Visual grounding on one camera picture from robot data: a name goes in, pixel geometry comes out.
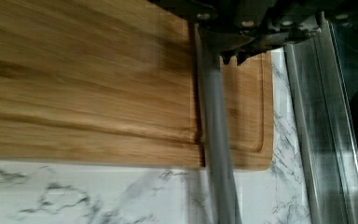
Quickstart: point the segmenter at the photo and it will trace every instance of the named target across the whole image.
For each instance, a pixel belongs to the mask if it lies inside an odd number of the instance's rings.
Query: stainless steel frame
[[[285,50],[312,223],[357,224],[358,151],[330,26]]]
[[[213,219],[218,224],[241,224],[231,151],[220,56],[203,47],[195,26],[198,84],[206,165],[213,195]]]

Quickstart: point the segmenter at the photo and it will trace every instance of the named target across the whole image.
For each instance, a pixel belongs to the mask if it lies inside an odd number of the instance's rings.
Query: stainless steel pole
[[[228,144],[226,104],[218,53],[210,52],[196,29],[199,99],[206,165],[213,195],[214,223],[241,224],[231,151]]]

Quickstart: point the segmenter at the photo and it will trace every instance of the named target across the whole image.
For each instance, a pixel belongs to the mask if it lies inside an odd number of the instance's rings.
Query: cutting board groove
[[[191,33],[145,0],[0,0],[0,158],[203,166]],[[236,167],[265,169],[270,55],[223,73]]]

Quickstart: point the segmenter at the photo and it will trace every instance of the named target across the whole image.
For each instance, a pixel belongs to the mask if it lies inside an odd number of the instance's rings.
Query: marble countertop
[[[274,157],[236,171],[242,223],[310,223],[282,49],[272,51]],[[212,224],[205,170],[0,161],[0,223]]]

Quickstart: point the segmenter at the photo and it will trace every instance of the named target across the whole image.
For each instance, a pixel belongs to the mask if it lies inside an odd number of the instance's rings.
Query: wooden cutting board
[[[187,23],[145,0],[0,0],[0,159],[200,167],[195,66]],[[235,164],[266,169],[270,55],[223,73]]]

